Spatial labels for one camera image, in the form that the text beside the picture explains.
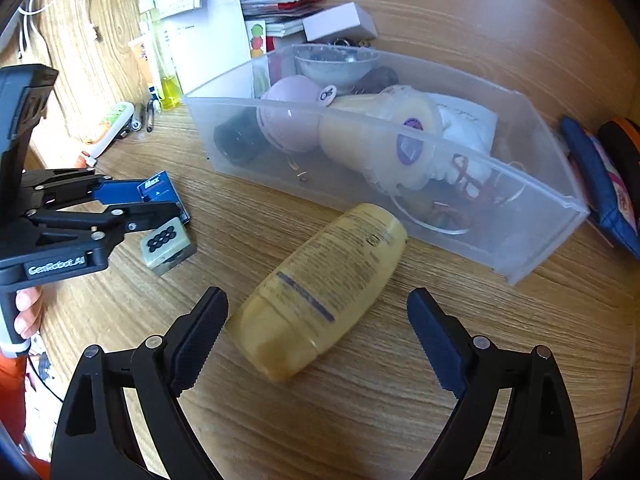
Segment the person's left hand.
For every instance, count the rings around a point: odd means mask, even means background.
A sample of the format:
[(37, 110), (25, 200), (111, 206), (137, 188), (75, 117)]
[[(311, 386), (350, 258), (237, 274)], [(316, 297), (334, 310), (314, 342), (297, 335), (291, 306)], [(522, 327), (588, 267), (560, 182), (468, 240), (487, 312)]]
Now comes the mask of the person's left hand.
[(43, 317), (42, 289), (31, 287), (19, 290), (15, 296), (18, 315), (14, 321), (16, 332), (29, 339), (40, 329)]

